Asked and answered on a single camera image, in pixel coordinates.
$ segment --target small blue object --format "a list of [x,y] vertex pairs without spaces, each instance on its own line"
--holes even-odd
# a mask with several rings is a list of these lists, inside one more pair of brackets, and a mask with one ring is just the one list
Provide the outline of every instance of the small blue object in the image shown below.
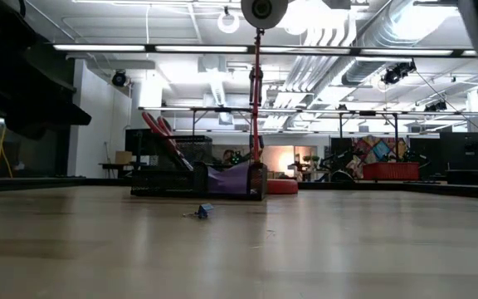
[[198,206],[198,212],[196,212],[196,215],[198,215],[199,219],[205,219],[207,218],[207,212],[211,210],[213,210],[213,206],[210,203],[201,204]]

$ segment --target wooden floor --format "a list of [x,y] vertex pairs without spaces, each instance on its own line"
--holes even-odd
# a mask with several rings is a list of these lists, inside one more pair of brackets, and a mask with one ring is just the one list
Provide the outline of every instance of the wooden floor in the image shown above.
[[264,203],[0,193],[0,298],[478,298],[478,199],[303,191]]

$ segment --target round ceiling fixture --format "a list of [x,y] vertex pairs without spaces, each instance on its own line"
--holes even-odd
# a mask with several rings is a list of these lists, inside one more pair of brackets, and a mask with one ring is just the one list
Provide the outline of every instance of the round ceiling fixture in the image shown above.
[[[224,18],[227,15],[230,16],[230,17],[233,17],[232,24],[230,24],[230,25],[225,25],[224,24]],[[223,12],[219,15],[219,18],[217,19],[217,25],[219,26],[219,29],[224,33],[228,33],[228,34],[234,33],[234,32],[237,31],[237,29],[239,29],[239,25],[240,25],[239,24],[239,15],[236,12],[229,12],[228,14]]]

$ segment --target security camera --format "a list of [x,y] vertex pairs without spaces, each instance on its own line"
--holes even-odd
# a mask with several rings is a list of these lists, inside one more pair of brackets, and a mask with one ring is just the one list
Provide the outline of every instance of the security camera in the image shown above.
[[130,83],[130,79],[126,76],[126,70],[115,71],[112,77],[112,84],[117,87],[126,87]]
[[288,6],[288,0],[241,0],[246,21],[259,29],[271,29],[278,25]]

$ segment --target red bin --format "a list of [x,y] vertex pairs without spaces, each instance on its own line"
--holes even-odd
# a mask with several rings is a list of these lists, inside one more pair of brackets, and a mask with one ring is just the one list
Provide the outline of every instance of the red bin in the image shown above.
[[419,163],[372,163],[363,166],[365,180],[419,180]]

